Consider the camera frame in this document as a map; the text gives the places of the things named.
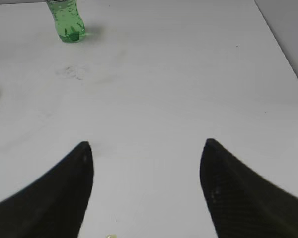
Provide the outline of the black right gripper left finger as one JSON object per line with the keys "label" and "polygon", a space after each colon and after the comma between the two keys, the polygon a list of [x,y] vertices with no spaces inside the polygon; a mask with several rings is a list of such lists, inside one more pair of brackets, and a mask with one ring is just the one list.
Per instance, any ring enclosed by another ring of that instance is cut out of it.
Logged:
{"label": "black right gripper left finger", "polygon": [[0,238],[76,238],[93,187],[87,141],[32,184],[0,202]]}

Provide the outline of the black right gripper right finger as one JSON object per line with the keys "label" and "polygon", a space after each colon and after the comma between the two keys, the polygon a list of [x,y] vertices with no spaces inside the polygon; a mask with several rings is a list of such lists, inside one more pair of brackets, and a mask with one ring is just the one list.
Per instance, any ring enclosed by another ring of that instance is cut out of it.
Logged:
{"label": "black right gripper right finger", "polygon": [[298,238],[298,198],[212,138],[202,151],[200,183],[217,237]]}

